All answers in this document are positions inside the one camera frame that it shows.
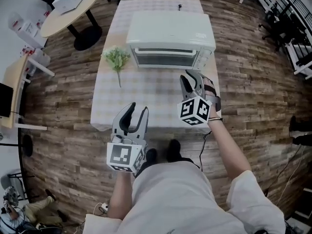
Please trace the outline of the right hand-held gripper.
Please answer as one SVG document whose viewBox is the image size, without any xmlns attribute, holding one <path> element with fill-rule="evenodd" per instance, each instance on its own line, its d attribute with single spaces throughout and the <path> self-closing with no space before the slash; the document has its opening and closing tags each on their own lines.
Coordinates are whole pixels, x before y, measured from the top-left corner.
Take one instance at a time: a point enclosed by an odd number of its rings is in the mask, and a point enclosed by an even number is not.
<svg viewBox="0 0 312 234">
<path fill-rule="evenodd" d="M 194 89 L 188 79 L 180 76 L 183 100 L 177 105 L 179 119 L 190 125 L 199 126 L 208 123 L 212 103 L 205 99 L 202 74 L 196 70 L 185 70 L 186 74 L 195 81 Z"/>
</svg>

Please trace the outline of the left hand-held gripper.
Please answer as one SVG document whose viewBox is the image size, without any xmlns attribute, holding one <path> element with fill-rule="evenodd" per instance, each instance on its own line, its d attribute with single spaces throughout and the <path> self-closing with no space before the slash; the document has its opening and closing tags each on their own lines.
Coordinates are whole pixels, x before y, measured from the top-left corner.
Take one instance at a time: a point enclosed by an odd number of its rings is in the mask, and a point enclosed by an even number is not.
<svg viewBox="0 0 312 234">
<path fill-rule="evenodd" d="M 149 109 L 145 107 L 142 110 L 137 130 L 130 132 L 129 127 L 135 106 L 135 102 L 128 104 L 114 118 L 111 141 L 107 143 L 106 164 L 114 171 L 136 175 L 145 160 L 147 151 L 145 135 Z"/>
</svg>

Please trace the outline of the person's right hand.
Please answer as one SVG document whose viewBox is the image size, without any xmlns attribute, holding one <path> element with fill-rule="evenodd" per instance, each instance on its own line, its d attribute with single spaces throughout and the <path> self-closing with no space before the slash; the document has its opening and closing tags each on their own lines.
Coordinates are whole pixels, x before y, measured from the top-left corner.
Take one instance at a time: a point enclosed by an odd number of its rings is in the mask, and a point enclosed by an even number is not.
<svg viewBox="0 0 312 234">
<path fill-rule="evenodd" d="M 213 82 L 208 78 L 203 78 L 205 99 L 209 100 L 219 112 L 221 110 L 221 99 L 217 95 Z"/>
</svg>

